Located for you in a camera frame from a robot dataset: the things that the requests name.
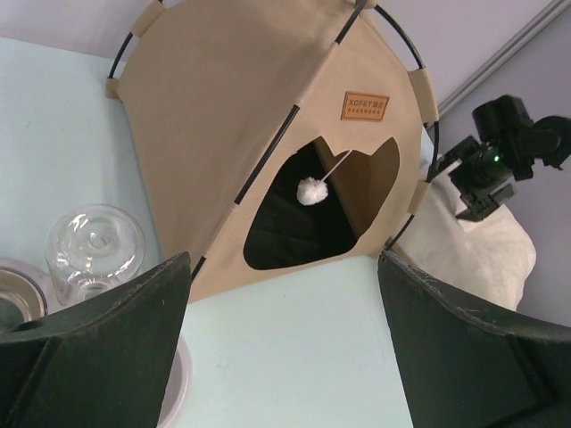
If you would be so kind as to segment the grey double pet feeder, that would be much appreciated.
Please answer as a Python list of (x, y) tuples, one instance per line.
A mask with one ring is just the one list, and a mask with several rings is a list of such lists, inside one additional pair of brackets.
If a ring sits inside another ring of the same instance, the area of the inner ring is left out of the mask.
[(186, 394), (192, 382), (192, 376), (193, 362), (189, 348), (186, 341), (180, 338), (161, 404), (161, 413), (157, 423), (158, 428), (174, 426), (184, 407)]

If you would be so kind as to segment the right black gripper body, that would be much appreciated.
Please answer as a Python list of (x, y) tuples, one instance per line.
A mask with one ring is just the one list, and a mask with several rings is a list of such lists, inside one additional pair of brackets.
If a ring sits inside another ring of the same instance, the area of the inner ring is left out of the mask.
[(502, 162), (499, 149), (480, 144), (472, 136), (440, 158), (439, 172), (445, 170), (466, 206), (456, 214), (458, 220), (482, 221), (513, 196), (508, 183), (512, 171)]

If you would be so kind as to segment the steel pet bowl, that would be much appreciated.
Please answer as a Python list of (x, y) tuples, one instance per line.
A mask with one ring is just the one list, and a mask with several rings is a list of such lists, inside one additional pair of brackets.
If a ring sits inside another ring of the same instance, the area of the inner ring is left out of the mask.
[(49, 284), (47, 275), (36, 267), (16, 259), (1, 259), (2, 333), (48, 314)]

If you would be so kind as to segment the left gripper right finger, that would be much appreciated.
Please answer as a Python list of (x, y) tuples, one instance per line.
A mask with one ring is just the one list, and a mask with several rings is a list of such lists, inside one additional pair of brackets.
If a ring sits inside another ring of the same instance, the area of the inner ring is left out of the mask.
[(385, 315), (416, 427), (568, 427), (570, 330), (442, 282), (392, 251)]

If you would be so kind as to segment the white fluffy pillow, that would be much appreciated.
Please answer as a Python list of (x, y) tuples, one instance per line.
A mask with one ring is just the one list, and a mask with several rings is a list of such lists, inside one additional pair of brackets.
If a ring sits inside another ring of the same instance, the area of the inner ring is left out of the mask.
[(443, 172), (394, 250), (447, 284), (515, 310), (536, 262), (532, 239), (506, 206), (476, 223), (455, 218), (464, 209)]

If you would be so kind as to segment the clear water bottle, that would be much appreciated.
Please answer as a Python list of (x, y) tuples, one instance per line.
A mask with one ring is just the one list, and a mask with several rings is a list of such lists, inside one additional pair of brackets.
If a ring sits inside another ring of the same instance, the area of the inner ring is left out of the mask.
[(69, 307), (137, 276), (145, 257), (145, 234), (125, 210), (89, 204), (51, 226), (45, 246), (57, 301)]

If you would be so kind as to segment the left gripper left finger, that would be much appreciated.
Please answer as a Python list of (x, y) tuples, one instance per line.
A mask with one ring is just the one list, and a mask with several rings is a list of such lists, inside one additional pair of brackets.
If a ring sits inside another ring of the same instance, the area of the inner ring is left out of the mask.
[(190, 256), (1, 334), (3, 427), (155, 427), (191, 290)]

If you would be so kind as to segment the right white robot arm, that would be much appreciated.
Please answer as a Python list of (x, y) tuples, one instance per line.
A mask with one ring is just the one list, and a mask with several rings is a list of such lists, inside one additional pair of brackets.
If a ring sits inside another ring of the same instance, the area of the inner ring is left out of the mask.
[(466, 208), (458, 220), (480, 222), (516, 194), (509, 182), (534, 177), (537, 160), (561, 170), (570, 157), (570, 119), (548, 116), (534, 121), (523, 100), (503, 95), (472, 112), (478, 138), (467, 136), (440, 158)]

